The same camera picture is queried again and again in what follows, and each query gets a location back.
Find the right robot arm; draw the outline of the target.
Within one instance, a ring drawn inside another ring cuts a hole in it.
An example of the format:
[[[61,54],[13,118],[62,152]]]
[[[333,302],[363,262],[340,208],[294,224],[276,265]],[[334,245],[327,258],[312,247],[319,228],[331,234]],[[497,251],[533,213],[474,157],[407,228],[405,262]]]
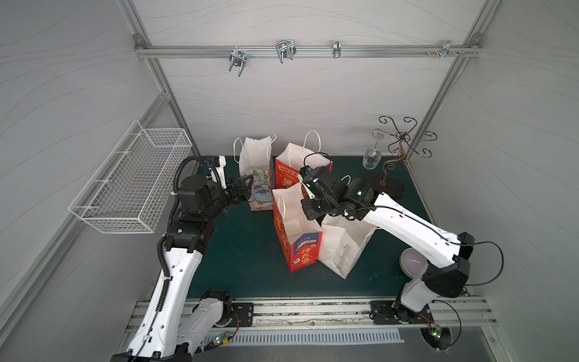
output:
[[[403,241],[427,259],[405,284],[393,308],[419,313],[437,297],[455,298],[466,285],[470,263],[461,252],[461,236],[444,231],[379,192],[364,179],[339,181],[320,176],[299,179],[307,192],[302,208],[307,218],[322,218],[318,259],[346,278],[378,229]]]

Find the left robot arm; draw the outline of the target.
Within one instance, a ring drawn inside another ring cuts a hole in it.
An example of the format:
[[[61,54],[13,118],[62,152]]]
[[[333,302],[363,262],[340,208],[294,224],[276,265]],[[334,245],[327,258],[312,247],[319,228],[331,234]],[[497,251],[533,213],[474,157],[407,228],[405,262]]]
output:
[[[191,317],[180,322],[192,279],[215,231],[214,219],[229,205],[250,197],[253,181],[225,175],[223,156],[189,156],[172,181],[174,202],[166,232],[156,244],[161,272],[152,299],[128,350],[113,361],[190,361],[203,351],[202,342],[214,327],[235,317],[226,291],[208,291]]]

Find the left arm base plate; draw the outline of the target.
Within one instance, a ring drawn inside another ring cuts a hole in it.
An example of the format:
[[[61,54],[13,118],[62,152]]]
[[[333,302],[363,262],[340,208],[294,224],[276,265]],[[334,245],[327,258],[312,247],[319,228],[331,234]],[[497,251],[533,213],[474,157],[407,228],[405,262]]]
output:
[[[253,326],[254,304],[234,301],[232,303],[232,313],[227,327],[252,327]]]

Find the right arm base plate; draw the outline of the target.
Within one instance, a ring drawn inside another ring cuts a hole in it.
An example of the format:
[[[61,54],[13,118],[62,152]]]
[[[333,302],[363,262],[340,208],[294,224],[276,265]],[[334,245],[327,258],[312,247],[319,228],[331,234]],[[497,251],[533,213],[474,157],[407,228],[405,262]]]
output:
[[[393,300],[373,300],[370,302],[369,318],[375,325],[417,324],[428,326],[434,322],[431,310],[425,306],[420,312],[413,312],[404,306],[395,309]]]

